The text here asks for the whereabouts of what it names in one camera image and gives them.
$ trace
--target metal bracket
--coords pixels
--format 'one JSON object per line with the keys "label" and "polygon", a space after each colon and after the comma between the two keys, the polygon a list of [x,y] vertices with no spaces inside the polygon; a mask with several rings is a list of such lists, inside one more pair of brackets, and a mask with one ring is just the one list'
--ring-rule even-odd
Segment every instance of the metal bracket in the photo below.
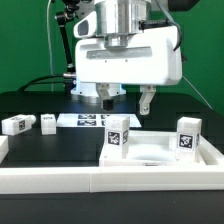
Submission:
{"label": "metal bracket", "polygon": [[96,92],[100,97],[101,108],[104,110],[112,110],[114,106],[114,100],[108,92],[109,88],[110,85],[108,83],[96,83]]}
{"label": "metal bracket", "polygon": [[142,92],[140,104],[140,114],[147,115],[150,112],[150,102],[155,95],[156,86],[141,86],[140,91]]}

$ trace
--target white container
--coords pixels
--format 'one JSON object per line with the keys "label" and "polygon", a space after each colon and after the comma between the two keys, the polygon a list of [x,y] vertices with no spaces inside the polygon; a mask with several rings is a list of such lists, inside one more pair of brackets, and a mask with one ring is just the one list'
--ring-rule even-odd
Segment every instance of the white container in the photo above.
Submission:
{"label": "white container", "polygon": [[111,115],[105,119],[104,145],[107,154],[125,158],[128,153],[130,117]]}
{"label": "white container", "polygon": [[194,162],[200,145],[202,120],[182,117],[177,122],[176,159]]}

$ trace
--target metal cylinder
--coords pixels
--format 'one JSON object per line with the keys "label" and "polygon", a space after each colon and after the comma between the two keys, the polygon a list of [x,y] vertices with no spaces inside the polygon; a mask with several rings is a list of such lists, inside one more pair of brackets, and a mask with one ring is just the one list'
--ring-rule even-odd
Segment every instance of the metal cylinder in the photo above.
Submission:
{"label": "metal cylinder", "polygon": [[128,35],[139,33],[139,21],[149,20],[151,0],[99,0],[95,2],[97,36],[105,47],[126,47]]}

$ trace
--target printed label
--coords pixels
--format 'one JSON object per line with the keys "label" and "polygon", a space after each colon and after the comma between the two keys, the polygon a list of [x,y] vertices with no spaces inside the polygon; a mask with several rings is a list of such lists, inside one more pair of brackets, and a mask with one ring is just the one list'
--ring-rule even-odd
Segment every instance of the printed label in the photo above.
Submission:
{"label": "printed label", "polygon": [[108,144],[120,145],[120,133],[108,131]]}

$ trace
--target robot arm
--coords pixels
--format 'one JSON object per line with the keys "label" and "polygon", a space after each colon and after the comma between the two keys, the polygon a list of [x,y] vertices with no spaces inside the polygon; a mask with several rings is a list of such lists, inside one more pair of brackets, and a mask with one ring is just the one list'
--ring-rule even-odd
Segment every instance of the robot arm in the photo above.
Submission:
{"label": "robot arm", "polygon": [[[66,4],[65,21],[73,18],[77,1]],[[149,113],[156,85],[176,85],[182,78],[180,27],[170,11],[186,11],[199,0],[91,0],[79,3],[76,11],[84,17],[74,27],[81,38],[76,45],[76,74],[80,86],[111,106],[110,85],[140,85],[140,113]],[[151,20],[151,11],[160,9],[164,20]],[[90,85],[95,84],[95,92]]]}

